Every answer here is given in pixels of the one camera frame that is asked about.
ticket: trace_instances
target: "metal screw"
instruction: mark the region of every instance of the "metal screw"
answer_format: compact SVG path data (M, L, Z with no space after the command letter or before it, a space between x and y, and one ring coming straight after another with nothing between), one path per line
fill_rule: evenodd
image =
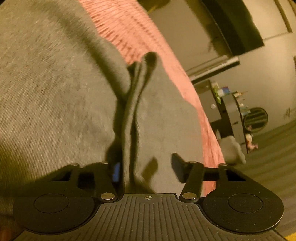
M113 198L115 198L115 195L110 192L105 192L101 195L101 198L104 200L112 200Z
M187 200L193 200L193 199L197 198L196 194L192 193L192 192L183 193L182 197Z

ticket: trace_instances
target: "round black disc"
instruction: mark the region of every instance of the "round black disc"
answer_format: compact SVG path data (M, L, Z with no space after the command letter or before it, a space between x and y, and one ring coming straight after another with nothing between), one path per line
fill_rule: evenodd
M231 196L228 205L240 213L254 213L262 208L263 202L255 195L240 193Z
M213 190L205 197L202 206L216 225L250 234L274 228L284 212L277 195L262 189L254 190L247 185Z
M15 200L13 215L26 229L38 233L61 233L78 227L94 210L87 192L67 182L34 185Z

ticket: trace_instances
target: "white wall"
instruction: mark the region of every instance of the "white wall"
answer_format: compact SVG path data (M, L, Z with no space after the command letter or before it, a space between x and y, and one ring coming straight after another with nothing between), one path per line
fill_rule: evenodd
M262 39L288 32L274 0L243 0L243 2L248 8Z
M171 0L168 5L156 9L149 16L185 71L229 54L222 39L221 42L216 42L218 52L214 48L209 48L212 39L206 26L215 27L215 24L200 1Z
M259 1L253 1L253 8ZM229 86L232 91L248 90L245 103L249 107L262 107L267 111L269 122L260 134L292 121L284 119L284 114L287 108L296 107L296 70L293 60L296 55L296 16L288 0L280 0L280 3L293 33L265 40L264 47L239 56L239 66L211 78L220 86ZM274 30L274 26L271 26L269 33Z
M265 46L239 56L241 64L211 78L232 91L246 91L249 107L262 107L269 114L264 133L292 118L284 119L287 108L296 108L296 16L288 0L278 0L293 33L286 25L274 0L243 0L264 40ZM177 58L187 70L219 54L207 52L210 37L204 28L212 22L198 0L171 0L162 9L151 13Z

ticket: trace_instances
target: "yellow stripe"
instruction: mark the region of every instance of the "yellow stripe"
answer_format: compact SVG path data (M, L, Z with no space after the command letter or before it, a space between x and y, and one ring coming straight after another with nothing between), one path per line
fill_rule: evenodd
M285 239L288 241L296 241L296 233L293 233L293 234L285 237Z

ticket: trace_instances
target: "pink blanket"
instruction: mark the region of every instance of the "pink blanket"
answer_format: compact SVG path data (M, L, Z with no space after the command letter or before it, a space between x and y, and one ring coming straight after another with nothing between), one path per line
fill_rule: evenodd
M128 64L147 52L157 52L182 97L197 110L202 129L203 158L207 167L224 163L221 149L190 79L156 25L136 0L79 0L91 16L99 35L113 43ZM206 195L214 182L204 184Z

